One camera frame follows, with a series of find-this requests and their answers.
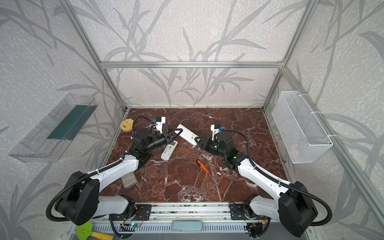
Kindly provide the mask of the white remote control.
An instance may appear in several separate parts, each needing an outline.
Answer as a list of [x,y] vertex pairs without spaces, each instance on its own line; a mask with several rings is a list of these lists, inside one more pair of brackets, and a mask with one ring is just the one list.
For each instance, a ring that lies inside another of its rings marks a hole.
[[177,141],[170,142],[161,154],[161,159],[166,162],[169,161],[177,145]]
[[181,129],[182,131],[175,131],[176,134],[179,134],[179,137],[187,141],[188,143],[192,144],[193,146],[197,146],[198,143],[196,142],[195,138],[198,137],[195,133],[193,133],[191,130],[183,126],[182,124],[179,124],[177,126],[177,129]]

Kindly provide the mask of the orange handled screwdriver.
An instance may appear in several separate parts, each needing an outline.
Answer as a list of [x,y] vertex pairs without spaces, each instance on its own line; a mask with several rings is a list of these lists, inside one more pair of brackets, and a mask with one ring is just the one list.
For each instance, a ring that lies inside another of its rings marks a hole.
[[199,167],[214,181],[216,185],[219,186],[219,183],[213,178],[213,176],[210,174],[209,170],[206,168],[206,166],[200,161],[197,160],[196,163],[199,165]]

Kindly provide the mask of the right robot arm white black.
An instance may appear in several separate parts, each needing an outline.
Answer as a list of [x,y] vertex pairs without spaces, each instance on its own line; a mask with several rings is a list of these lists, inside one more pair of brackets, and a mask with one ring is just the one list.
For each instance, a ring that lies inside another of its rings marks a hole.
[[281,179],[256,164],[250,150],[246,153],[237,150],[230,130],[213,137],[195,137],[195,142],[214,156],[223,157],[228,169],[252,181],[270,196],[250,200],[249,206],[257,216],[280,221],[296,237],[301,237],[309,226],[323,226],[331,221],[333,212],[324,200],[310,194],[302,183]]

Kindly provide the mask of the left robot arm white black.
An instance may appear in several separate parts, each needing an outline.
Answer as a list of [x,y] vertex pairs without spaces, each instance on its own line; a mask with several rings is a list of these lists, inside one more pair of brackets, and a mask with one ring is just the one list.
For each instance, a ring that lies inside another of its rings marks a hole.
[[140,129],[123,158],[92,172],[72,174],[65,187],[48,204],[46,217],[53,222],[71,221],[80,226],[93,217],[124,213],[130,203],[127,198],[100,196],[100,192],[117,179],[143,167],[154,149],[170,144],[182,132],[178,128],[153,135],[148,129]]

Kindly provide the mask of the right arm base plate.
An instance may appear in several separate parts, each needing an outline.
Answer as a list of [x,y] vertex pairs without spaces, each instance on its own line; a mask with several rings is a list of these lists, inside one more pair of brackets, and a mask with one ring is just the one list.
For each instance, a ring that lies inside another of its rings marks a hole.
[[230,209],[230,215],[231,215],[231,220],[250,220],[250,221],[264,221],[267,220],[268,218],[263,215],[256,215],[249,204],[246,203],[234,203],[234,202],[229,202],[229,209]]

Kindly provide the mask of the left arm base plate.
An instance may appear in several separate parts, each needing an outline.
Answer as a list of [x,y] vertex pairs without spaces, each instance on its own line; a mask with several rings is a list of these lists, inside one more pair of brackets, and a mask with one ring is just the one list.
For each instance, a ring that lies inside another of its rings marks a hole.
[[128,210],[120,216],[120,220],[125,221],[148,221],[150,219],[152,205],[140,204],[131,205]]

